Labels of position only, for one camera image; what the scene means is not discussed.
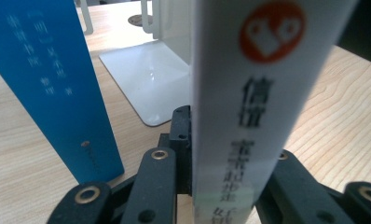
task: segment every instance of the red circular logo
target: red circular logo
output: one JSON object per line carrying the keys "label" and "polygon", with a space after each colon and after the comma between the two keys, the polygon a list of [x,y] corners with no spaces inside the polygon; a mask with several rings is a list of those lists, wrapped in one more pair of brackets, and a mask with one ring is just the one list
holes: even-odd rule
{"label": "red circular logo", "polygon": [[289,54],[302,38],[304,14],[290,2],[271,2],[258,7],[244,22],[240,47],[252,61],[273,63]]}

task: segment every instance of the tabletop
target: tabletop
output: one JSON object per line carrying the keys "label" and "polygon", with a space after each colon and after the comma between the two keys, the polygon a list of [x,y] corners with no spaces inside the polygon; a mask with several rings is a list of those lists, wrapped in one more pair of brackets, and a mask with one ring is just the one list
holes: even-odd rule
{"label": "tabletop", "polygon": [[[99,59],[103,52],[124,47],[120,39],[125,31],[118,21],[139,14],[138,4],[89,8],[94,33],[86,40],[126,170],[112,184],[136,174],[143,154],[157,145],[159,135],[168,133],[171,125],[145,126]],[[134,29],[142,32],[140,27]],[[284,148],[330,188],[343,191],[351,181],[371,182],[371,62],[333,47]],[[46,222],[75,185],[0,77],[0,223]],[[179,196],[178,223],[191,222],[192,198]],[[247,223],[259,223],[255,210]]]}

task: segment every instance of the blue book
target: blue book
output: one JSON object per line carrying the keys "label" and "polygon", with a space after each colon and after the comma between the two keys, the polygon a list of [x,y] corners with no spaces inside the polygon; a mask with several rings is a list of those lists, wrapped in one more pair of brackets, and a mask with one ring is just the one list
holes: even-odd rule
{"label": "blue book", "polygon": [[73,0],[0,1],[0,75],[79,183],[124,173]]}

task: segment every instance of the light wooden surface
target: light wooden surface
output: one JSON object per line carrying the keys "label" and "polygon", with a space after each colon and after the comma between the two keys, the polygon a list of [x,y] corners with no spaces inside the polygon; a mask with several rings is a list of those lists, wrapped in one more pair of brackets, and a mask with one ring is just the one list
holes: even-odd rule
{"label": "light wooden surface", "polygon": [[[121,48],[118,15],[128,4],[90,7],[95,32],[89,51],[125,164],[137,172],[170,123],[146,127],[111,78],[99,54]],[[342,191],[350,181],[371,182],[371,63],[334,48],[285,146],[316,179]],[[0,223],[43,223],[77,183],[0,77]],[[181,196],[180,224],[191,223],[191,198]],[[253,211],[248,223],[259,223]]]}

